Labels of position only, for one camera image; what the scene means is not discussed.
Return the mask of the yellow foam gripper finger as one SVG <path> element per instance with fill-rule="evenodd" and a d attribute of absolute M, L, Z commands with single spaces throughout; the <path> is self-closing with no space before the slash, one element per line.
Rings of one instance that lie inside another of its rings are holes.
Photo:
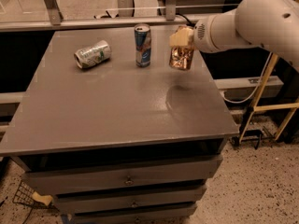
<path fill-rule="evenodd" d="M 179 28 L 169 37 L 171 48 L 194 49 L 194 31 L 190 26 L 179 26 Z"/>

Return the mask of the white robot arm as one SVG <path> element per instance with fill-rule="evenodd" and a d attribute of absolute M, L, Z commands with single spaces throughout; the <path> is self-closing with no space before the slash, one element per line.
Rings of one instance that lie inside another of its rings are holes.
<path fill-rule="evenodd" d="M 242 0 L 237 8 L 183 26 L 169 37 L 172 48 L 216 53 L 262 48 L 299 65 L 299 3 L 294 0 Z"/>

